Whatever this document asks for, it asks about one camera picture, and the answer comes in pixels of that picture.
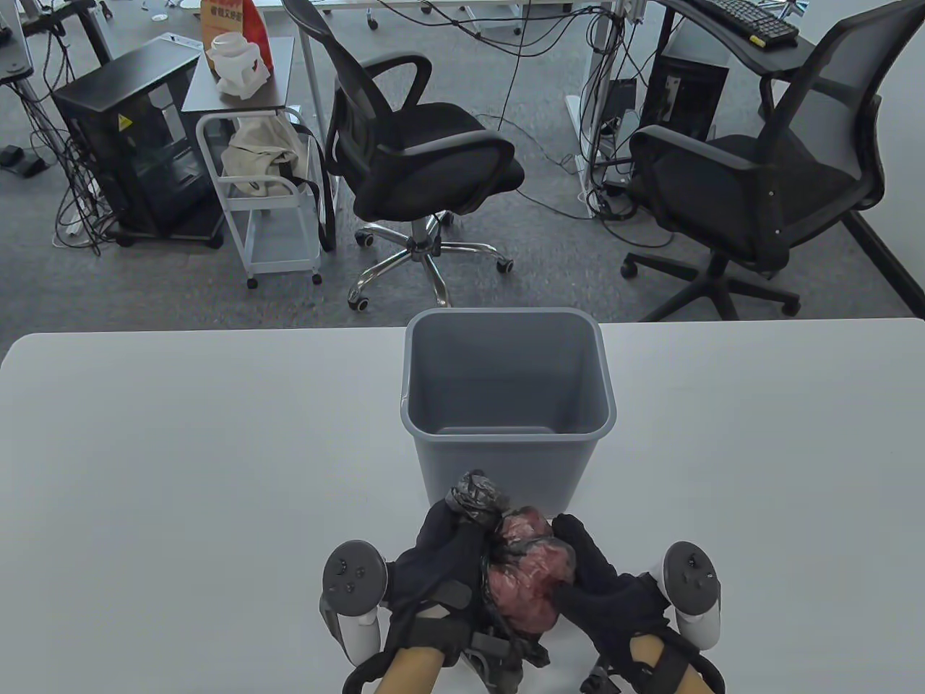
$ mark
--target hand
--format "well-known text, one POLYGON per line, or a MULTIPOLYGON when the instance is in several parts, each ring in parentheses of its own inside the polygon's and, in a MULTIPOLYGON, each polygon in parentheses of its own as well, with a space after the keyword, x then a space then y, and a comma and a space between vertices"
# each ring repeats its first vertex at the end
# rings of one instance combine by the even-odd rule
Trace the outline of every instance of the hand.
POLYGON ((630 653, 630 639, 663 631, 668 625, 664 616, 668 601, 654 581, 618 575, 573 515, 557 516, 552 532, 575 550, 574 585, 556 588, 552 603, 588 635, 620 676, 633 682, 639 663, 630 653))
POLYGON ((435 503, 417 541, 388 565, 386 605, 392 612, 386 651, 428 646, 445 665, 468 648, 481 600, 487 531, 435 503))

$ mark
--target white rolling cart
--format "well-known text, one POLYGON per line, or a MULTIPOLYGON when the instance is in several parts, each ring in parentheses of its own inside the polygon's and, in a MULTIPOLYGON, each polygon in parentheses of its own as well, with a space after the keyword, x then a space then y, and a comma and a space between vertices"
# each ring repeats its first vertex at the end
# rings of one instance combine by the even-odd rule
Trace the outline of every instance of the white rolling cart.
MULTIPOLYGON (((247 100, 219 92, 217 77, 201 56, 183 105, 184 112, 198 116, 196 141, 244 265, 249 289, 256 289, 256 275, 279 272, 310 272, 313 284, 322 281, 318 273, 321 264, 318 214, 310 188, 278 175, 226 176, 224 170, 219 170, 221 160, 216 156, 214 142, 223 126, 228 132, 244 118, 286 113, 293 123, 305 126, 299 110, 286 106, 293 46, 291 37, 270 39, 273 76, 247 100), (267 187, 278 184, 286 192, 255 197, 238 189, 238 184, 247 183, 263 183, 267 187), (245 215, 246 224, 242 223, 245 215)), ((316 162, 309 168, 316 171, 316 162)))

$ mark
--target keyboard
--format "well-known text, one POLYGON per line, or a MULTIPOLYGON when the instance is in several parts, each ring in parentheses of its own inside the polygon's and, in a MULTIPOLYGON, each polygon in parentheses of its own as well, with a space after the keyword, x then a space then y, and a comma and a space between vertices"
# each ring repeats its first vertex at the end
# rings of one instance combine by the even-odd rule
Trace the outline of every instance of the keyboard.
POLYGON ((793 45, 799 29, 748 0, 689 0, 691 5, 718 19, 758 48, 793 45))

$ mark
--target black computer case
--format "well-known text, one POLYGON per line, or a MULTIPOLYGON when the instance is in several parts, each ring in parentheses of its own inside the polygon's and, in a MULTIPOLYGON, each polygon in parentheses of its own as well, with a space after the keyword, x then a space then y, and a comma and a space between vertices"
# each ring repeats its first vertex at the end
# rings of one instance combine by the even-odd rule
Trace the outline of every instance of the black computer case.
POLYGON ((117 213, 117 240, 213 240, 221 207, 180 112, 201 49, 164 34, 55 91, 55 104, 117 213))
POLYGON ((730 53, 685 22, 652 65, 641 126, 661 125, 706 141, 729 74, 730 53))

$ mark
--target trash bin rim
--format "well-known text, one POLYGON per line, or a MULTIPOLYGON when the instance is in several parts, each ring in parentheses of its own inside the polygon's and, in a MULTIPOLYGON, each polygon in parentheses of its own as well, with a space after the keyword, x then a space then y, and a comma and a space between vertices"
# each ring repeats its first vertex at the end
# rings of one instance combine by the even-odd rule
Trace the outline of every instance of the trash bin rim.
POLYGON ((557 307, 481 307, 481 308, 428 308, 411 319, 405 329, 404 368, 401 374, 401 422, 415 439, 433 443, 576 443, 579 441, 596 441, 603 439, 613 429, 617 421, 617 405, 613 397, 611 373, 607 367, 607 353, 604 351, 604 336, 600 324, 591 315, 570 306, 557 307), (575 434, 431 434, 418 428, 408 412, 408 396, 411 390, 411 348, 414 329, 418 323, 433 315, 454 314, 571 314, 583 319, 594 331, 594 340, 598 348, 598 363, 604 382, 604 399, 607 402, 608 416, 600 428, 575 434))

